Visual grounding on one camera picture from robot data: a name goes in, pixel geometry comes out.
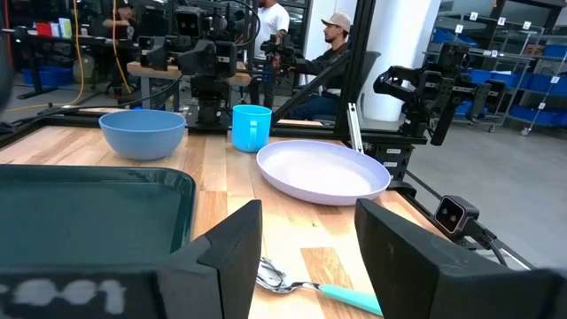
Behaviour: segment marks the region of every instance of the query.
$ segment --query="teal spoon handle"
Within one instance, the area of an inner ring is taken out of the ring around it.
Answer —
[[[382,309],[378,304],[376,296],[364,292],[356,292],[350,289],[337,287],[332,284],[320,284],[322,294],[336,300],[343,301],[351,306],[366,310],[372,314],[382,315]]]

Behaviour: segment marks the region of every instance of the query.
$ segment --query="beige cap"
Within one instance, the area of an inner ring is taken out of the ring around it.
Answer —
[[[342,27],[346,32],[351,32],[351,19],[343,12],[336,12],[330,19],[321,19],[325,26]]]

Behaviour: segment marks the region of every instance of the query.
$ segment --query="white shirt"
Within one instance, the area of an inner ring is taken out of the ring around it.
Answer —
[[[290,15],[280,4],[274,4],[269,8],[259,8],[258,16],[260,17],[260,32],[256,37],[254,58],[265,59],[266,52],[260,50],[260,46],[269,41],[270,36],[275,35],[277,31],[288,31]]]

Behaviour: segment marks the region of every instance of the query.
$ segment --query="baseball cap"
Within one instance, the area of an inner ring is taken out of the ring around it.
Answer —
[[[342,27],[346,32],[351,32],[351,19],[343,12],[335,12],[330,19],[321,19],[325,26]]]
[[[116,4],[117,8],[126,8],[129,7],[131,9],[134,9],[134,5],[130,3],[131,0],[118,0],[118,3]]]

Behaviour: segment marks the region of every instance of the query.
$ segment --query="blue bowl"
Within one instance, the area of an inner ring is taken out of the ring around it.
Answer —
[[[106,142],[133,160],[157,160],[171,155],[183,138],[185,119],[163,111],[108,113],[98,120]]]

